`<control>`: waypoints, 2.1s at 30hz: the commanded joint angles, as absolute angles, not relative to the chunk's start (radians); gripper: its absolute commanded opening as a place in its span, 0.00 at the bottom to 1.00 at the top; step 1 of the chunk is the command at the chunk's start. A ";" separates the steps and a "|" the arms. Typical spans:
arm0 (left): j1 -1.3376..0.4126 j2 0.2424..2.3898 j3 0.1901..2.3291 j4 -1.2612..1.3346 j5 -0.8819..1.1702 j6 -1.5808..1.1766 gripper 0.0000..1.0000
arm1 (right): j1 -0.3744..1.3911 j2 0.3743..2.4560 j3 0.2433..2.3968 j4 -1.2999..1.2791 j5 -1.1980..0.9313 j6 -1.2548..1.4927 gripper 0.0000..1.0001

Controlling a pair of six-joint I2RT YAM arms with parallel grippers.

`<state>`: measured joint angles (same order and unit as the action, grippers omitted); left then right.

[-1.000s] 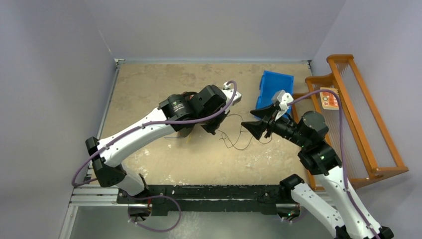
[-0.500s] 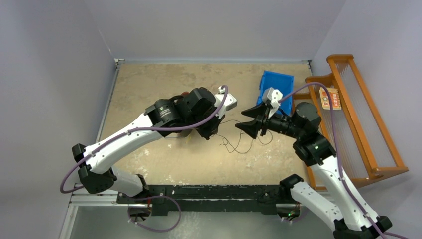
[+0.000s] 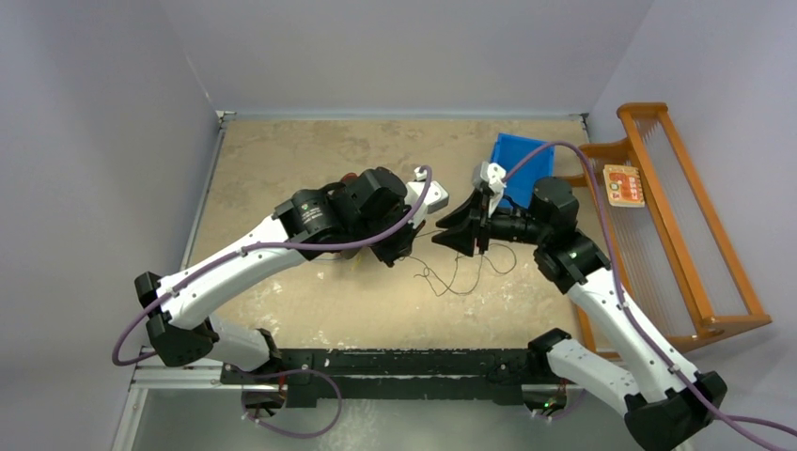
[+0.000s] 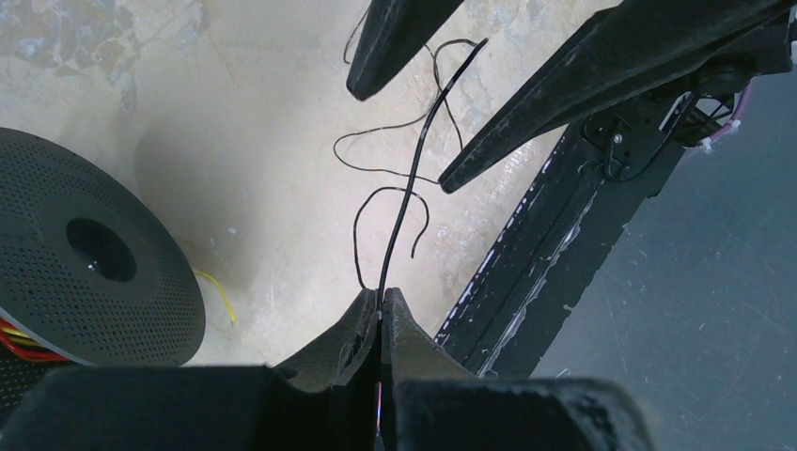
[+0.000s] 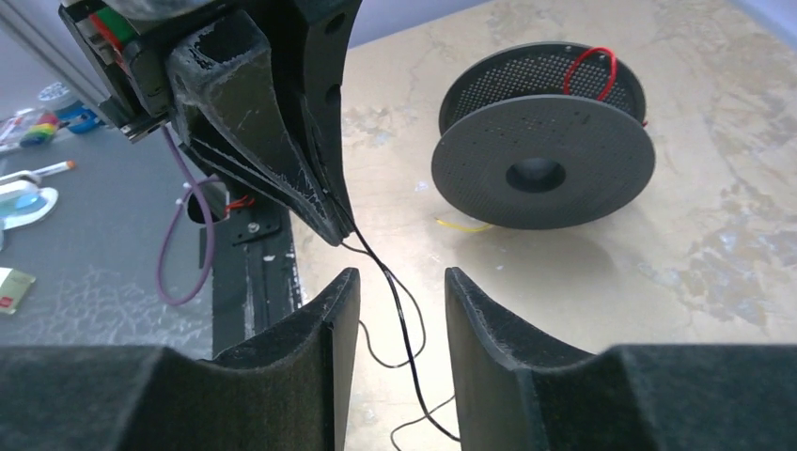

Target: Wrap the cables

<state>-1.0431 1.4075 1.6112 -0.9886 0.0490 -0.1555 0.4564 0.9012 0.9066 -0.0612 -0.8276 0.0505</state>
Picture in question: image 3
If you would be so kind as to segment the black cable spool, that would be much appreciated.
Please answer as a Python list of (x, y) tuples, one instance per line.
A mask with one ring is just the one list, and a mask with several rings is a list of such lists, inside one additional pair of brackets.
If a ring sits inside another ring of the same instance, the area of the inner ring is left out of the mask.
[[(357, 178), (358, 178), (358, 175), (356, 173), (349, 172), (349, 173), (345, 174), (340, 179), (340, 182), (343, 183), (344, 185), (348, 186), (348, 185), (351, 185)], [(334, 253), (334, 256), (337, 259), (350, 260), (350, 259), (353, 259), (353, 258), (357, 257), (357, 255), (362, 250), (363, 250), (362, 247), (352, 248), (352, 249), (345, 249), (345, 250), (342, 250), (342, 251)]]

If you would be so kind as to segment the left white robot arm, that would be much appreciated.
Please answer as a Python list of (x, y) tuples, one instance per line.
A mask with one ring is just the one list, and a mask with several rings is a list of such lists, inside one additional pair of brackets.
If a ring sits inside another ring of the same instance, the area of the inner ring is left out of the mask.
[(271, 335), (213, 318), (215, 311), (260, 281), (324, 253), (377, 247), (387, 265), (411, 243), (430, 191), (431, 169), (405, 183), (384, 167), (297, 191), (254, 229), (181, 273), (136, 280), (154, 355), (167, 366), (202, 358), (232, 364), (255, 383), (279, 375)]

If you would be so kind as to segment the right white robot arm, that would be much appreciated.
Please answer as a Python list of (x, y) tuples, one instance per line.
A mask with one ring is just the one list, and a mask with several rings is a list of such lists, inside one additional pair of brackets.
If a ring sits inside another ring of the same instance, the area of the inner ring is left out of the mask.
[(713, 420), (727, 385), (702, 373), (652, 325), (611, 262), (577, 226), (578, 199), (563, 179), (536, 181), (525, 209), (491, 210), (486, 186), (437, 221), (433, 242), (468, 257), (493, 240), (532, 244), (539, 272), (603, 329), (624, 365), (602, 358), (554, 328), (528, 344), (527, 368), (537, 381), (573, 381), (615, 410), (646, 450), (672, 450)]

